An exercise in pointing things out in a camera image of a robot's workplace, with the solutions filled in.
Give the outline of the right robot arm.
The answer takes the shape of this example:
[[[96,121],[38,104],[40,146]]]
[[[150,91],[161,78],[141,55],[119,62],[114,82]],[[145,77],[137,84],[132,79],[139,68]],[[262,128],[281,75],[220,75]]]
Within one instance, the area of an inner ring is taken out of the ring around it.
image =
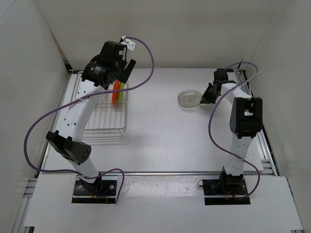
[[[243,92],[241,86],[242,83],[229,80],[225,69],[217,69],[213,82],[209,83],[200,101],[217,107],[222,99],[227,99],[232,105],[229,119],[232,141],[230,149],[224,150],[229,157],[217,180],[202,181],[207,196],[247,193],[243,166],[251,142],[262,129],[263,103],[261,98]]]

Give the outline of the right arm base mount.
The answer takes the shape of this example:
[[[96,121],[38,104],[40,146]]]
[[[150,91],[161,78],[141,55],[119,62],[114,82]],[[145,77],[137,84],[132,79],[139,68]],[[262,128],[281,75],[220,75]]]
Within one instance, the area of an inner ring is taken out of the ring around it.
[[[246,182],[243,175],[232,176],[222,172],[218,179],[197,182],[203,188],[205,205],[249,205]]]

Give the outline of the clear speckled plate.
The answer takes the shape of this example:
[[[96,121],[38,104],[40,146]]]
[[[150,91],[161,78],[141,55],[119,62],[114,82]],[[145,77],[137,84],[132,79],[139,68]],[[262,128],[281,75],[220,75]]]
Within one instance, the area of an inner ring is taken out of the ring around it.
[[[196,90],[186,90],[178,94],[177,100],[182,107],[190,108],[200,105],[202,94]]]

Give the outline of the orange plate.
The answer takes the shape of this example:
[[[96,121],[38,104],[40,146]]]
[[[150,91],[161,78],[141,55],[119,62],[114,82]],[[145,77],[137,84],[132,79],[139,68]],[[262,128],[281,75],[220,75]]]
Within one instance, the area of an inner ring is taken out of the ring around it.
[[[120,82],[116,80],[114,82],[113,90],[116,91],[116,90],[119,90],[119,88],[120,88]],[[119,93],[113,92],[112,93],[112,104],[116,104],[118,102],[118,99],[119,99]]]

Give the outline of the aluminium rail front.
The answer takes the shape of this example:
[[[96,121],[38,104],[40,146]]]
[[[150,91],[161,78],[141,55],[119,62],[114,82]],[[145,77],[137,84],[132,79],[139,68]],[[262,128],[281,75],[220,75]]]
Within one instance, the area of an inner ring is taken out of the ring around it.
[[[125,176],[170,176],[170,175],[219,175],[220,171],[194,171],[194,172],[124,172]],[[52,172],[52,173],[43,173],[45,175],[75,175],[72,172]],[[121,175],[119,171],[113,171],[107,173],[105,176],[112,176],[112,175]]]

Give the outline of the green plate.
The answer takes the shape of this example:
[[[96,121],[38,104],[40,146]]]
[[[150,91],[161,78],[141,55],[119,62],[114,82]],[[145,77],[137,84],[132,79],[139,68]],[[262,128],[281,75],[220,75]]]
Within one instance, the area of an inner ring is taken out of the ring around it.
[[[124,83],[119,82],[119,90],[123,90],[124,89]],[[122,97],[123,97],[123,92],[119,92],[118,93],[118,100],[117,103],[121,103],[122,102]]]

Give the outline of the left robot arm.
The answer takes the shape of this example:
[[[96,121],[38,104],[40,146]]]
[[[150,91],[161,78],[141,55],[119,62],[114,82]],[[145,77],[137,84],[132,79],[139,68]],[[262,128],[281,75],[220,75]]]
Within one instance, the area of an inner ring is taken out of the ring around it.
[[[136,62],[127,59],[127,54],[136,44],[128,38],[120,42],[107,41],[101,52],[86,65],[76,94],[77,103],[71,105],[55,132],[46,135],[51,146],[68,160],[75,171],[81,174],[83,188],[92,195],[102,188],[99,171],[90,159],[91,146],[83,143],[86,124],[101,100],[100,95],[90,94],[107,90],[114,81],[126,83]]]

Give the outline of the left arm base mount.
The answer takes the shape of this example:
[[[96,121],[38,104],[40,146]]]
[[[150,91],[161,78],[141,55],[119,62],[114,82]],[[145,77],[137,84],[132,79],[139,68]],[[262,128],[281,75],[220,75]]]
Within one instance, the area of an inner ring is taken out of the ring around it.
[[[92,184],[76,178],[72,203],[78,204],[114,204],[117,197],[117,179],[97,178]]]

